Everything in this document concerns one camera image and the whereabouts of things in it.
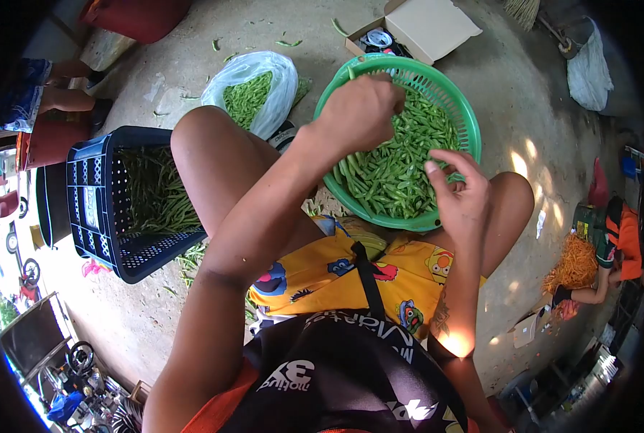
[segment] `cardboard box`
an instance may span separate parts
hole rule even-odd
[[[365,54],[357,42],[377,27],[389,30],[415,59],[428,65],[482,32],[451,0],[390,0],[384,17],[352,32],[346,48],[356,56]]]
[[[536,334],[541,332],[543,326],[551,319],[551,302],[552,294],[546,292],[541,300],[531,308],[529,313],[509,330],[508,333],[514,334],[514,347],[516,349],[532,342]]]

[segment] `green plastic basket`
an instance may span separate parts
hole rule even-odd
[[[433,104],[443,108],[459,132],[461,151],[470,153],[477,163],[481,163],[481,131],[478,128],[476,116],[469,102],[456,85],[442,72],[406,57],[373,53],[349,60],[336,72],[332,82],[322,93],[315,109],[314,118],[319,117],[332,92],[350,79],[348,66],[352,67],[356,75],[387,72],[392,76],[395,83],[412,87],[422,93]],[[410,231],[428,231],[438,227],[438,225],[435,225],[435,221],[439,219],[439,211],[437,210],[423,213],[409,220],[390,218],[386,215],[371,217],[361,204],[346,191],[345,187],[336,183],[331,173],[327,173],[324,177],[324,182],[338,201],[363,220],[383,227]]]

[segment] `leg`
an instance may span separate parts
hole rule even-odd
[[[534,194],[529,182],[514,172],[503,172],[490,180],[490,214],[486,222],[481,275],[490,274],[505,260],[534,210]],[[454,251],[454,241],[442,228],[422,239]]]
[[[582,303],[603,303],[608,294],[608,287],[615,287],[621,280],[621,271],[611,273],[611,270],[604,267],[598,268],[598,285],[594,289],[570,290],[569,296],[573,301]]]
[[[52,64],[49,79],[88,77],[92,72],[93,70],[81,60],[65,60]]]
[[[212,106],[193,109],[180,119],[171,150],[189,199],[211,235],[279,156],[268,143]],[[323,237],[302,210],[290,225],[294,234],[280,256]]]
[[[40,100],[39,113],[56,108],[60,111],[90,111],[96,98],[78,89],[57,89],[47,86]]]

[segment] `blue plastic crate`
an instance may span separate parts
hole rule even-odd
[[[76,252],[107,264],[123,281],[138,283],[206,237],[203,229],[126,233],[131,208],[127,170],[118,149],[170,146],[171,130],[122,126],[75,144],[67,154],[67,208]]]

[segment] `plastic bag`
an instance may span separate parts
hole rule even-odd
[[[298,89],[298,72],[288,57],[273,51],[256,51],[234,57],[206,86],[201,94],[201,104],[225,110],[223,91],[226,87],[248,82],[267,71],[272,73],[269,94],[252,120],[250,132],[268,140],[288,117]]]
[[[601,33],[593,24],[593,33],[577,56],[567,61],[567,85],[570,96],[582,107],[601,111],[608,102],[608,91],[613,90],[611,74],[603,56]]]

